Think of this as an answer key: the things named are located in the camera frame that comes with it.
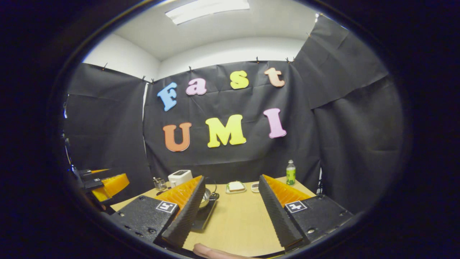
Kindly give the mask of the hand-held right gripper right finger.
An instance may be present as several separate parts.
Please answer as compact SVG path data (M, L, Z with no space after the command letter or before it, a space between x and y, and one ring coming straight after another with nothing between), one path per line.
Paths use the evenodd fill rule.
M258 189L285 251L317 242L353 217L325 195L310 196L267 175L260 176Z

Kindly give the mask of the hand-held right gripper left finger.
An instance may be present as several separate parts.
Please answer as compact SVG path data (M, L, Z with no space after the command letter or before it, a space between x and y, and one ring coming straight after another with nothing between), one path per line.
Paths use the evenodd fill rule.
M140 195L110 219L142 241L180 249L197 217L205 190L204 177L197 176L154 198Z

